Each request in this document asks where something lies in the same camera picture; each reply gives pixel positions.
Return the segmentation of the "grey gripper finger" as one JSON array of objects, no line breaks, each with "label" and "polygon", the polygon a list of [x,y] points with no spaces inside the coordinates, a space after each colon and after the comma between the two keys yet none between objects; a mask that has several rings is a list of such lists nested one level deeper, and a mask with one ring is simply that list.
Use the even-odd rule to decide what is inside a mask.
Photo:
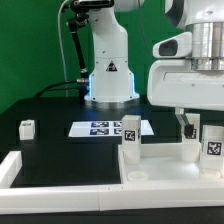
[{"label": "grey gripper finger", "polygon": [[191,137],[193,135],[194,131],[194,125],[191,124],[184,112],[183,108],[176,107],[175,108],[175,115],[182,127],[182,133],[184,134],[185,137]]}]

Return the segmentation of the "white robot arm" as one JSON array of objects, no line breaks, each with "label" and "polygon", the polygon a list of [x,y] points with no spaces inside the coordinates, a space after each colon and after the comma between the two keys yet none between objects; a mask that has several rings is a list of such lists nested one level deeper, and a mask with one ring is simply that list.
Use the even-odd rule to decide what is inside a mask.
[{"label": "white robot arm", "polygon": [[[90,75],[90,100],[99,104],[136,98],[128,68],[126,30],[114,13],[131,11],[145,0],[93,0],[89,22],[95,67]],[[174,108],[224,111],[224,0],[165,0],[164,14],[183,32],[153,46],[157,58],[149,70],[151,104]]]}]

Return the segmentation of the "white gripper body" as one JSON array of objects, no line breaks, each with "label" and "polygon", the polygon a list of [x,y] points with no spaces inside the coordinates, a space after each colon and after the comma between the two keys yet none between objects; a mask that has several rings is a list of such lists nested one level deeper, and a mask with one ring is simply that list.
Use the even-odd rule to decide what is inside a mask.
[{"label": "white gripper body", "polygon": [[152,105],[224,111],[224,72],[193,71],[190,60],[158,60],[149,70]]}]

